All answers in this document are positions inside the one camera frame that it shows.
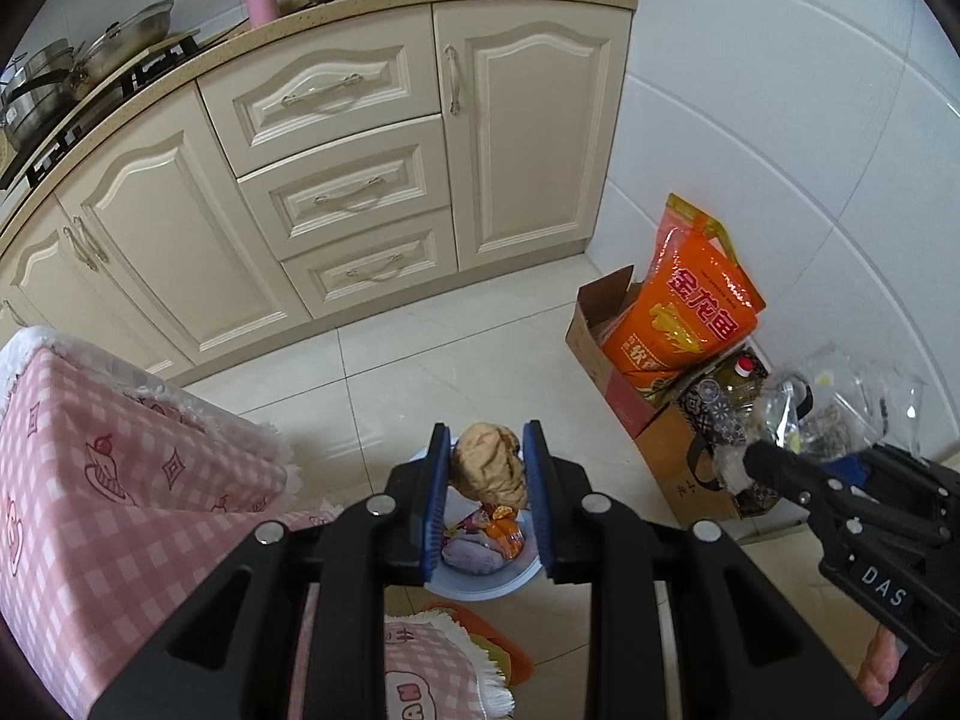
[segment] human hand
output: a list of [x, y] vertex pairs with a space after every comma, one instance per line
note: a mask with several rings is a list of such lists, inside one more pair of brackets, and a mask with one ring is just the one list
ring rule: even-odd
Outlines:
[[[879, 707], [887, 700], [890, 683], [896, 677], [900, 659], [896, 651], [896, 636], [881, 625], [867, 645], [867, 654], [856, 677], [857, 687], [872, 706]], [[910, 685], [906, 698], [911, 704], [923, 692], [939, 667], [939, 664], [934, 664]]]

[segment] drawer handle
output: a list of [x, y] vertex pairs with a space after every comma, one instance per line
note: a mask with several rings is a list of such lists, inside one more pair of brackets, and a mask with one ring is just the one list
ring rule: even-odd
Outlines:
[[100, 244], [96, 242], [96, 239], [94, 239], [93, 235], [90, 235], [86, 229], [86, 225], [83, 223], [83, 219], [81, 217], [74, 217], [73, 223], [80, 229], [80, 235], [83, 237], [83, 242], [96, 255], [97, 259], [106, 265], [107, 262], [109, 262], [109, 259], [107, 259], [107, 252], [100, 247]]
[[13, 308], [13, 306], [11, 306], [10, 300], [6, 300], [6, 299], [5, 299], [5, 300], [3, 301], [3, 307], [4, 307], [5, 309], [7, 309], [7, 313], [10, 314], [10, 318], [13, 320], [13, 322], [14, 322], [15, 324], [18, 324], [20, 327], [26, 327], [26, 326], [27, 326], [27, 323], [24, 322], [24, 320], [20, 318], [20, 314], [18, 314], [18, 313], [16, 312], [16, 310]]
[[347, 271], [347, 275], [348, 276], [361, 275], [363, 276], [364, 279], [367, 279], [368, 281], [386, 281], [389, 278], [393, 278], [394, 276], [400, 275], [400, 271], [402, 271], [402, 268], [395, 268], [392, 271], [388, 272], [387, 274], [384, 274], [383, 271], [385, 271], [387, 268], [390, 268], [392, 264], [397, 263], [402, 259], [403, 259], [402, 254], [391, 254], [389, 257], [387, 257], [386, 260], [383, 261], [382, 264], [380, 264], [377, 268], [373, 269], [372, 271], [367, 272], [366, 274], [363, 273], [362, 268], [351, 268], [349, 271]]
[[77, 236], [73, 234], [73, 230], [71, 230], [67, 226], [64, 226], [64, 235], [66, 235], [67, 239], [73, 245], [73, 253], [77, 255], [77, 259], [80, 260], [85, 266], [90, 268], [92, 271], [96, 271], [97, 264], [93, 262], [93, 259], [90, 257], [90, 255], [87, 254], [83, 250], [83, 247], [80, 246], [80, 242], [77, 241]]
[[377, 187], [380, 184], [386, 184], [386, 183], [387, 183], [387, 179], [384, 178], [382, 175], [375, 175], [373, 178], [370, 178], [364, 181], [362, 184], [358, 184], [357, 186], [353, 187], [353, 189], [348, 189], [347, 191], [341, 191], [339, 194], [338, 193], [318, 194], [318, 196], [314, 197], [313, 204], [319, 205], [320, 203], [325, 202], [327, 200], [343, 200], [343, 199], [346, 199], [347, 197], [354, 196], [354, 194], [360, 194], [364, 189], [370, 189], [371, 187]]
[[457, 67], [457, 50], [453, 46], [443, 49], [446, 64], [450, 67], [450, 115], [460, 114], [460, 69]]
[[333, 92], [337, 89], [344, 89], [347, 86], [356, 86], [365, 80], [366, 79], [361, 74], [351, 73], [349, 76], [345, 76], [339, 81], [334, 81], [326, 86], [316, 86], [313, 89], [307, 89], [306, 92], [301, 92], [299, 94], [284, 95], [284, 97], [280, 100], [280, 104], [284, 108], [289, 108], [291, 105], [296, 105], [301, 100], [309, 100], [309, 98], [315, 98], [317, 95], [325, 95], [328, 92]]

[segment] cabinet panel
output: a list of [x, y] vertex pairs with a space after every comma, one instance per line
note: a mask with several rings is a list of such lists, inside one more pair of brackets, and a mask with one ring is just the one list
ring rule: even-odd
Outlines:
[[200, 79], [237, 175], [383, 124], [437, 113], [429, 5], [294, 35]]
[[281, 260], [449, 205], [440, 115], [311, 148], [243, 178], [240, 189]]
[[52, 197], [20, 230], [0, 266], [0, 290], [13, 303], [2, 303], [3, 332], [10, 322], [47, 324], [161, 376], [191, 367], [76, 236]]
[[29, 315], [17, 299], [16, 290], [10, 285], [0, 286], [0, 348], [7, 345], [17, 330], [27, 327], [24, 317]]
[[283, 263], [315, 319], [457, 272], [442, 208], [316, 248]]
[[588, 238], [630, 13], [571, 2], [434, 6], [460, 268]]
[[94, 151], [59, 195], [103, 267], [193, 362], [307, 319], [192, 84]]

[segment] countertop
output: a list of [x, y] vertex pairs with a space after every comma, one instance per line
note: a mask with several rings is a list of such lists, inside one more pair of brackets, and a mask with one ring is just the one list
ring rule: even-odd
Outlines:
[[[267, 46], [277, 40], [296, 35], [315, 26], [326, 23], [339, 22], [354, 16], [363, 16], [381, 10], [397, 7], [430, 4], [431, 2], [460, 1], [460, 0], [337, 0], [328, 4], [299, 10], [275, 22], [261, 26], [261, 28], [242, 32], [222, 43], [209, 47], [191, 60], [170, 71], [166, 76], [155, 81], [142, 92], [134, 95], [117, 110], [104, 119], [90, 131], [88, 135], [72, 148], [62, 159], [59, 165], [51, 170], [44, 180], [40, 181], [35, 189], [28, 191], [14, 202], [5, 202], [7, 208], [0, 210], [0, 254], [13, 241], [13, 236], [23, 226], [30, 215], [46, 199], [64, 177], [80, 164], [88, 154], [97, 148], [120, 127], [157, 103], [166, 95], [181, 88], [190, 81], [198, 79], [203, 74], [218, 68], [227, 62], [246, 55], [248, 52]], [[606, 5], [626, 10], [637, 10], [638, 0], [554, 0], [566, 2], [584, 2], [585, 4]]]

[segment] screw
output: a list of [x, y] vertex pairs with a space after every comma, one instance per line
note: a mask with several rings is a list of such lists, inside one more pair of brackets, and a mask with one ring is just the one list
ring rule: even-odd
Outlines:
[[393, 514], [397, 508], [397, 501], [389, 495], [373, 495], [367, 499], [367, 511], [374, 517], [385, 517], [387, 514]]
[[275, 544], [283, 538], [283, 526], [275, 520], [261, 522], [253, 531], [253, 536], [261, 544]]
[[692, 529], [694, 536], [697, 536], [700, 541], [707, 541], [710, 544], [714, 541], [720, 541], [720, 536], [723, 536], [723, 530], [712, 519], [701, 519], [694, 522]]
[[589, 493], [589, 495], [584, 495], [580, 505], [585, 512], [590, 512], [591, 514], [606, 514], [613, 507], [610, 498], [607, 498], [603, 493]]

